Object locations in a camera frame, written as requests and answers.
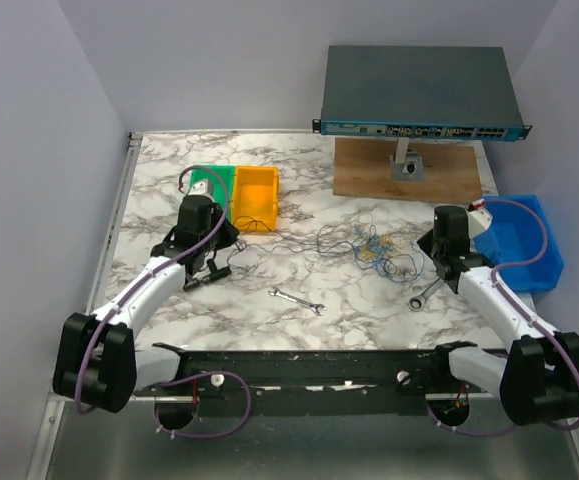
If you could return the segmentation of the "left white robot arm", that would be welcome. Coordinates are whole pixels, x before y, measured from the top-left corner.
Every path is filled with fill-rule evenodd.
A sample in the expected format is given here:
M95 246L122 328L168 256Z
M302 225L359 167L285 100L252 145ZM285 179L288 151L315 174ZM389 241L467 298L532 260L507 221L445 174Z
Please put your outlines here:
M132 394L159 385L183 393L191 380L172 347L138 348L135 339L176 292L191 291L230 275L215 254L239 235L221 206L207 194L190 194L179 207L176 225L155 245L140 275L89 315L65 321L52 380L55 394L91 408L117 413Z

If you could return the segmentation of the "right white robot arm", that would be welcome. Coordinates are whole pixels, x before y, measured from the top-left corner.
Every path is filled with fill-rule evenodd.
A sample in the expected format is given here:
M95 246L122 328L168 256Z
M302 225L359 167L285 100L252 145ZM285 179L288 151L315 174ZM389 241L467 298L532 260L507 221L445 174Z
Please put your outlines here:
M502 279L504 267L472 250L472 239L492 223L488 202L435 208L433 227L418 246L438 279L488 321L507 355L468 342L441 345L428 370L430 382L443 392L466 382L494 395L513 427L578 429L579 335L557 330L528 308Z

